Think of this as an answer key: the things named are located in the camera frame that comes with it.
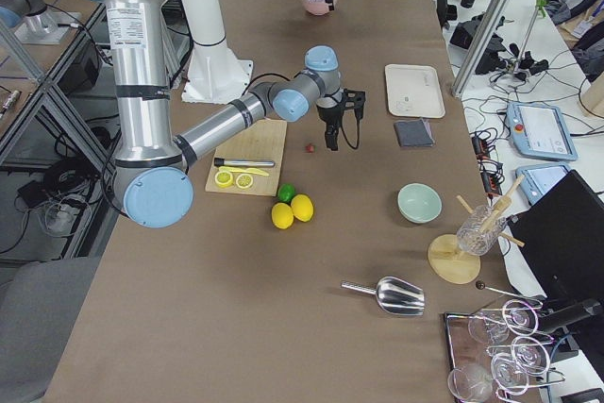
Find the wooden cup tree stand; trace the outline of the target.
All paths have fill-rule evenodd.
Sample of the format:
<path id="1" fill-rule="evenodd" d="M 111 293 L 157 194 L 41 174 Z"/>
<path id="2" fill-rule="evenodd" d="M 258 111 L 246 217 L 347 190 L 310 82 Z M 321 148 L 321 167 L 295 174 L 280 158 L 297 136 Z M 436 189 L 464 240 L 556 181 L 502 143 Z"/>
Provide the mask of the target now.
<path id="1" fill-rule="evenodd" d="M 511 195 L 520 186 L 523 179 L 523 176 L 518 177 L 511 188 L 495 202 L 491 207 L 493 212 L 484 222 L 481 230 L 490 228 L 498 217 L 503 217 L 504 211 L 512 202 Z M 460 195 L 457 196 L 457 199 L 468 211 L 469 215 L 473 213 L 474 208 L 472 208 Z M 503 233 L 503 230 L 498 237 L 499 236 L 503 236 L 517 245 L 525 245 L 520 240 L 513 238 L 513 236 Z M 433 240 L 428 248 L 428 261 L 437 275 L 444 280 L 455 284 L 471 282 L 478 276 L 480 271 L 480 256 L 473 256 L 461 251 L 458 246 L 456 234 L 441 235 Z"/>

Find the cut glass cup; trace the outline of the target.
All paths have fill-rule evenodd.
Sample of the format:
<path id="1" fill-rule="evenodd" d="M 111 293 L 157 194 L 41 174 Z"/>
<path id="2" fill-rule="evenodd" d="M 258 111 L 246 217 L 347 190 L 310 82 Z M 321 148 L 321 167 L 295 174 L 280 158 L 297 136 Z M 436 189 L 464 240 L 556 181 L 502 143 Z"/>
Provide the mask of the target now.
<path id="1" fill-rule="evenodd" d="M 498 217 L 490 228 L 481 230 L 493 209 L 486 205 L 474 208 L 472 214 L 458 229 L 456 236 L 461 251 L 473 256 L 485 255 L 494 245 L 498 235 L 506 226 L 506 220 Z"/>

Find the wooden cutting board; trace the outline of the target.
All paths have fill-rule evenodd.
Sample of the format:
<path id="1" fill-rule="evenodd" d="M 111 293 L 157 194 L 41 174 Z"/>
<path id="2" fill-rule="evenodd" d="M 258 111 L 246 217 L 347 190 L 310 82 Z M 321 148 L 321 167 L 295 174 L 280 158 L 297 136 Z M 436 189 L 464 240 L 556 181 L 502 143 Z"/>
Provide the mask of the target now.
<path id="1" fill-rule="evenodd" d="M 287 131 L 283 120 L 260 120 L 250 128 L 220 144 L 214 157 L 225 160 L 231 167 L 233 182 L 221 187 L 215 182 L 219 168 L 210 160 L 210 170 L 205 190 L 211 193 L 236 193 L 243 195 L 274 196 L 277 194 L 283 150 Z M 250 188 L 242 189 L 236 184 L 239 175 L 248 173 L 253 177 Z"/>

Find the green lime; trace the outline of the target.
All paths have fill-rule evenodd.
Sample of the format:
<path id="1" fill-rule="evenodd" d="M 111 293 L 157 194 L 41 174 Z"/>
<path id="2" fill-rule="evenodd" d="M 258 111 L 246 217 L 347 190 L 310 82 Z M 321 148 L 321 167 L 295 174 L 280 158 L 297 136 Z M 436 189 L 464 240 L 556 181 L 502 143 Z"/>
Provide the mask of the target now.
<path id="1" fill-rule="evenodd" d="M 277 199 L 286 204 L 290 204 L 296 196 L 296 189 L 293 184 L 285 183 L 278 188 Z"/>

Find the yellow lemon rear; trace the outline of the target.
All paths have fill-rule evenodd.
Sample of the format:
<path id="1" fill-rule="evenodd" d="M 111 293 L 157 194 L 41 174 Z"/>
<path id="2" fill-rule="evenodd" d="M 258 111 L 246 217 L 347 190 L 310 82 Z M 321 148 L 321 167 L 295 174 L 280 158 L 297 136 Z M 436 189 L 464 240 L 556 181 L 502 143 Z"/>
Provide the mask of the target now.
<path id="1" fill-rule="evenodd" d="M 297 194 L 290 203 L 294 218 L 301 222 L 308 222 L 314 214 L 314 206 L 306 194 Z"/>

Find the yellow lemon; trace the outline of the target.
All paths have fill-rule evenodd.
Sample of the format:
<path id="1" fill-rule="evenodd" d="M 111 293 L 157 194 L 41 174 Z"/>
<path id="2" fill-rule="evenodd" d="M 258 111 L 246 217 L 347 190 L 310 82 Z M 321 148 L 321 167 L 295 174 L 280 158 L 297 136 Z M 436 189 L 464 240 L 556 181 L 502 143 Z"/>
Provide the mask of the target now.
<path id="1" fill-rule="evenodd" d="M 294 218 L 301 222 L 308 222 L 314 214 L 314 206 L 306 194 L 297 194 L 290 203 Z"/>
<path id="2" fill-rule="evenodd" d="M 294 214 L 290 205 L 278 202 L 271 209 L 273 225 L 279 229 L 287 229 L 294 222 Z"/>

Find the grey folded cloth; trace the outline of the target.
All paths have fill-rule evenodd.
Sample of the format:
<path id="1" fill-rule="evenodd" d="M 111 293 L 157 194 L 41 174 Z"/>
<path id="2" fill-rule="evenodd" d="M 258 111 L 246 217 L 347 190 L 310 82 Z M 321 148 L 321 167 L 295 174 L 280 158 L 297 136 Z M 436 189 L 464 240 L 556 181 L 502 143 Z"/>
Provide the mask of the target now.
<path id="1" fill-rule="evenodd" d="M 435 144 L 428 120 L 397 121 L 394 131 L 401 147 L 431 147 Z"/>

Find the beige rabbit tray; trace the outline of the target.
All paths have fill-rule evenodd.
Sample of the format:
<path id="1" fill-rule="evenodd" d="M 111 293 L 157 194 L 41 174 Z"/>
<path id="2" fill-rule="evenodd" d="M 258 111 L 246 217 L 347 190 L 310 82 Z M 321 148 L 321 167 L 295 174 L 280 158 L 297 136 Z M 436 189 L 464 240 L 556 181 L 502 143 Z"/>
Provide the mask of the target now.
<path id="1" fill-rule="evenodd" d="M 388 111 L 397 117 L 438 119 L 445 104 L 438 74 L 426 65 L 385 66 Z"/>

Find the lemon slice right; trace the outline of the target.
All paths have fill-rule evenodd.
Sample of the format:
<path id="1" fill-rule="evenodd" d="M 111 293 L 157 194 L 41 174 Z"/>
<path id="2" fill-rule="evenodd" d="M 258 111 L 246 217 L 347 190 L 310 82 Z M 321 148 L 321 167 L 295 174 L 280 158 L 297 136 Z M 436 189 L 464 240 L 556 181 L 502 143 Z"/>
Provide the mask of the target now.
<path id="1" fill-rule="evenodd" d="M 238 189 L 248 190 L 254 185 L 254 177 L 248 173 L 237 174 L 235 185 Z"/>

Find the lemon slice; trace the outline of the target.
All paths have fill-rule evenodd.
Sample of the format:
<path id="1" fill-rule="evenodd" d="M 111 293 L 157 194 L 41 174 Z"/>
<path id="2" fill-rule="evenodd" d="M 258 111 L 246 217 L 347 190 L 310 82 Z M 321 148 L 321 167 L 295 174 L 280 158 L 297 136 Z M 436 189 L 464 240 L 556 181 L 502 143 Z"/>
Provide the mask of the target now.
<path id="1" fill-rule="evenodd" d="M 214 176 L 214 183 L 219 188 L 230 187 L 234 183 L 234 175 L 230 171 L 218 171 Z"/>
<path id="2" fill-rule="evenodd" d="M 248 173 L 237 174 L 235 185 L 238 189 L 248 190 L 254 185 L 254 177 Z"/>

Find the mint green bowl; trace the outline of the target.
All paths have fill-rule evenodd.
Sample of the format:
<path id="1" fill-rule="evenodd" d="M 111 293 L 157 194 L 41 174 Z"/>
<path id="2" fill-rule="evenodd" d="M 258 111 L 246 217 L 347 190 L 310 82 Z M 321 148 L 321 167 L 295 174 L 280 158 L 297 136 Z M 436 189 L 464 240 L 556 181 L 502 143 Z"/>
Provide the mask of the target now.
<path id="1" fill-rule="evenodd" d="M 415 224 L 435 220 L 443 207 L 437 192 L 422 183 L 410 183 L 402 187 L 397 195 L 397 205 L 403 217 Z"/>

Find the teach pendant lower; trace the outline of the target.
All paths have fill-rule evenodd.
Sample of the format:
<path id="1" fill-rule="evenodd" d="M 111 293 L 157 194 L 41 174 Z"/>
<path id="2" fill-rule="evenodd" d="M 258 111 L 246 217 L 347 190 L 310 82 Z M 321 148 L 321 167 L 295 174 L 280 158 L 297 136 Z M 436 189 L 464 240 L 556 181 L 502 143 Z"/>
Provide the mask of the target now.
<path id="1" fill-rule="evenodd" d="M 520 189 L 528 203 L 534 205 L 570 171 L 566 163 L 546 163 L 518 167 L 515 176 L 524 177 Z"/>

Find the black monitor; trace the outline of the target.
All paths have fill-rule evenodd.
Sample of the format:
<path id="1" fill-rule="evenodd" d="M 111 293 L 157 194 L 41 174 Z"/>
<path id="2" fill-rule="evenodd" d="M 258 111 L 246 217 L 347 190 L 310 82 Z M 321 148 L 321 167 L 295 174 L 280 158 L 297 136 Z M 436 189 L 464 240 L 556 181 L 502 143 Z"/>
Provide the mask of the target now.
<path id="1" fill-rule="evenodd" d="M 510 228 L 547 296 L 603 300 L 603 201 L 577 171 L 513 216 Z"/>

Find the wine glass rack tray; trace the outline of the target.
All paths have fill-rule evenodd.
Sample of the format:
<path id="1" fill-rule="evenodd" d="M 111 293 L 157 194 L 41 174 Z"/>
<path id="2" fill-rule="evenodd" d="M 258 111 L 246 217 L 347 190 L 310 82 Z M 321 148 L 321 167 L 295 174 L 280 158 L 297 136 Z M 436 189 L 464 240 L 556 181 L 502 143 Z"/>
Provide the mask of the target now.
<path id="1" fill-rule="evenodd" d="M 517 402 L 565 382 L 552 367 L 554 338 L 539 329 L 537 308 L 510 299 L 469 314 L 444 314 L 448 390 L 458 402 Z"/>

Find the black handled metal muddler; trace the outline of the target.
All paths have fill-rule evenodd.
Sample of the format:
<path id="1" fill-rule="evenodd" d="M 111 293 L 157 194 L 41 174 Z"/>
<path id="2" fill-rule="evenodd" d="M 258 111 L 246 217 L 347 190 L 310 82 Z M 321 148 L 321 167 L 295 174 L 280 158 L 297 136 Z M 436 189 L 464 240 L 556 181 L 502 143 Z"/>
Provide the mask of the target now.
<path id="1" fill-rule="evenodd" d="M 213 165 L 216 167 L 233 166 L 233 167 L 273 168 L 276 166 L 276 163 L 273 160 L 245 160 L 245 159 L 214 158 Z"/>

